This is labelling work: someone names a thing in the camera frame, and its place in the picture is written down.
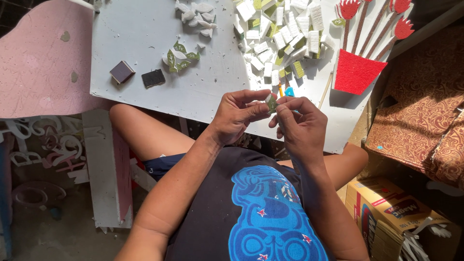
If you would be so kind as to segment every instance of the dark navy t-shirt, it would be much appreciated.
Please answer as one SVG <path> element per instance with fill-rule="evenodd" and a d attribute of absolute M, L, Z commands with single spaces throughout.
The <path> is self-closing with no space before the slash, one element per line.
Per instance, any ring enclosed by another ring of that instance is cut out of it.
<path fill-rule="evenodd" d="M 335 260 L 302 208 L 300 178 L 271 158 L 224 148 L 165 260 Z"/>

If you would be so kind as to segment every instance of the brown foam stem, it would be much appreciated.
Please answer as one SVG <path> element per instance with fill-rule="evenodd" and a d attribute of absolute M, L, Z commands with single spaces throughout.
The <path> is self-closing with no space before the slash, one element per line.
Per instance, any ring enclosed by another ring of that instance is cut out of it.
<path fill-rule="evenodd" d="M 379 45 L 379 43 L 382 40 L 383 36 L 387 33 L 388 29 L 390 29 L 390 26 L 392 25 L 393 21 L 395 21 L 395 18 L 396 18 L 397 15 L 398 15 L 398 13 L 393 11 L 393 15 L 390 17 L 390 20 L 388 20 L 385 27 L 383 27 L 382 32 L 380 32 L 380 35 L 375 40 L 374 45 L 371 47 L 371 50 L 367 53 L 367 55 L 366 55 L 367 59 L 370 59 L 372 53 L 375 51 L 375 49 Z"/>
<path fill-rule="evenodd" d="M 393 47 L 393 44 L 396 42 L 396 40 L 398 40 L 398 38 L 396 36 L 394 36 L 390 42 L 388 42 L 388 44 L 383 48 L 383 50 L 379 53 L 379 55 L 377 55 L 377 57 L 375 58 L 374 61 L 378 61 L 380 59 L 382 59 L 382 57 L 385 55 L 385 53 L 390 50 L 390 48 Z"/>
<path fill-rule="evenodd" d="M 356 48 L 358 47 L 359 37 L 361 36 L 362 26 L 364 25 L 364 19 L 366 18 L 367 7 L 369 6 L 369 3 L 370 2 L 365 1 L 364 6 L 362 7 L 361 18 L 359 19 L 358 29 L 356 30 L 356 36 L 354 38 L 351 53 L 355 53 Z"/>
<path fill-rule="evenodd" d="M 374 21 L 374 23 L 372 24 L 371 30 L 370 30 L 369 33 L 367 34 L 366 40 L 364 41 L 364 44 L 362 45 L 361 51 L 359 52 L 359 56 L 362 56 L 362 55 L 364 54 L 364 51 L 366 50 L 367 45 L 368 45 L 369 42 L 371 41 L 371 38 L 372 38 L 372 35 L 374 34 L 375 29 L 376 29 L 377 26 L 379 25 L 380 20 L 382 19 L 383 14 L 384 14 L 385 11 L 387 10 L 388 3 L 389 3 L 389 2 L 390 2 L 390 0 L 385 0 L 385 3 L 383 4 L 382 10 L 379 12 L 379 14 L 377 15 L 377 17 L 375 18 L 375 21 Z"/>
<path fill-rule="evenodd" d="M 350 19 L 345 21 L 345 34 L 343 36 L 343 49 L 345 51 L 347 50 L 347 43 L 348 43 L 349 21 Z"/>

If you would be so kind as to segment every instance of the blue graphic print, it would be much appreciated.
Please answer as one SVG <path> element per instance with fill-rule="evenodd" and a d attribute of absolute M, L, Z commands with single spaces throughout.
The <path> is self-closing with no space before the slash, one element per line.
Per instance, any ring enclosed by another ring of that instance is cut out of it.
<path fill-rule="evenodd" d="M 276 169 L 254 166 L 232 176 L 242 213 L 229 236 L 232 261 L 326 261 L 293 185 Z"/>

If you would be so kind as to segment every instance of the cardboard box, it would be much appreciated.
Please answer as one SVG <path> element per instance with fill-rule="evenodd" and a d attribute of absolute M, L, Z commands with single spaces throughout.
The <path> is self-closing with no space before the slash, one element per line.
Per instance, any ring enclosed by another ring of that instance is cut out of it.
<path fill-rule="evenodd" d="M 427 217 L 433 219 L 430 224 L 447 223 L 446 229 L 453 234 L 442 238 L 428 229 L 419 233 L 419 242 L 430 260 L 451 261 L 454 257 L 461 229 L 387 179 L 350 182 L 345 206 L 362 233 L 372 261 L 398 261 L 403 232 L 417 228 Z"/>

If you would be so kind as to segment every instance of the brown patterned fabric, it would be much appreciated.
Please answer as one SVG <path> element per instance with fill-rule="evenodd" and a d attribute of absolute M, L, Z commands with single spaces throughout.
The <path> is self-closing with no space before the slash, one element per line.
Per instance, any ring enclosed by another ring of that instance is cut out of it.
<path fill-rule="evenodd" d="M 464 26 L 445 28 L 394 61 L 366 148 L 464 190 Z"/>

